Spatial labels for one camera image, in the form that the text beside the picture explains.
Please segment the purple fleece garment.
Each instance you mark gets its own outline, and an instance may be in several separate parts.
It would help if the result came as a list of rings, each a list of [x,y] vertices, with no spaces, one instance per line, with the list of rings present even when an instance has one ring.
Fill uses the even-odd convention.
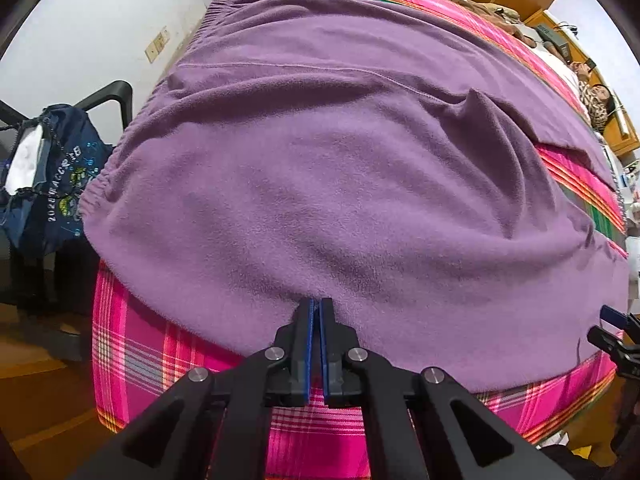
[[[375,0],[215,0],[87,186],[91,245],[169,321],[250,354],[303,297],[361,342],[472,391],[593,352],[628,264],[538,154],[614,184],[528,66]]]

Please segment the pink plaid table cloth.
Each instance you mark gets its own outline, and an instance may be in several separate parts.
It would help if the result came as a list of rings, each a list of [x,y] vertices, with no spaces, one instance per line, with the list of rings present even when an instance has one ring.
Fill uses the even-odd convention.
[[[532,75],[548,82],[570,104],[570,88],[529,47],[506,32],[445,0],[372,0],[398,3],[430,18],[459,25],[492,44]],[[614,193],[576,156],[562,148],[536,147],[562,190],[577,198],[605,236],[623,231]],[[92,321],[93,385],[104,426],[117,431],[140,414],[194,365],[226,370],[235,354],[165,320],[134,298],[101,266]],[[605,392],[614,365],[602,352],[568,373],[509,390],[480,394],[480,400],[525,440],[544,442]],[[362,417],[354,408],[330,410],[314,390],[306,408],[278,408],[272,418],[267,460],[270,479],[367,479],[370,476]]]

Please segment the wooden desk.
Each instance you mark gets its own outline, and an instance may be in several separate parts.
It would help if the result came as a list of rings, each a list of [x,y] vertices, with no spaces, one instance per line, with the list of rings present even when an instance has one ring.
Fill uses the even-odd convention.
[[[548,29],[553,29],[568,43],[568,50],[570,50],[570,56],[574,61],[586,62],[588,58],[593,60],[593,57],[579,44],[578,39],[570,30],[570,26],[564,22],[557,21],[549,11],[536,11],[525,21],[525,24],[531,28],[543,24]],[[614,94],[614,100],[616,103],[614,118],[605,127],[603,136],[608,141],[608,145],[612,148],[614,154],[623,159],[639,147],[639,139],[636,129],[617,94]]]

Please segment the seated person in background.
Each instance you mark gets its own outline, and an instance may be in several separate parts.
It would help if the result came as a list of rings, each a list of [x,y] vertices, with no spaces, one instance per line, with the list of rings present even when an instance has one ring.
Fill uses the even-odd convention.
[[[587,110],[592,128],[604,133],[616,109],[611,90],[604,84],[590,84],[590,68],[586,63],[573,62],[570,69],[577,76],[579,99]]]

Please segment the black office chair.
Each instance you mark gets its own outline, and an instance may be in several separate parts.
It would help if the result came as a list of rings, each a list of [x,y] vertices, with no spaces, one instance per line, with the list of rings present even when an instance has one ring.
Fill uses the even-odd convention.
[[[17,308],[27,342],[63,361],[87,361],[91,354],[98,256],[85,237],[79,199],[113,151],[88,115],[110,101],[129,126],[132,88],[123,80],[36,117],[1,107],[2,131],[15,134],[1,159],[1,236],[9,245],[1,300]]]

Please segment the navy printed tote bag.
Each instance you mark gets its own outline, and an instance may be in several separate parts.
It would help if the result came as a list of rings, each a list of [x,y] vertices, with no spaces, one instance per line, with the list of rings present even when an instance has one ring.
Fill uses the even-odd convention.
[[[84,237],[79,200],[112,154],[88,114],[52,105],[13,126],[1,167],[1,229],[21,252],[47,255]]]

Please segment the wall socket plate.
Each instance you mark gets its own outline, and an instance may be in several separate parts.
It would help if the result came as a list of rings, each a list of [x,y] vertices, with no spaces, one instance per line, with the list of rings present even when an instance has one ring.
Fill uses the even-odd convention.
[[[170,32],[166,27],[163,27],[144,50],[145,56],[151,64],[163,52],[169,41]]]

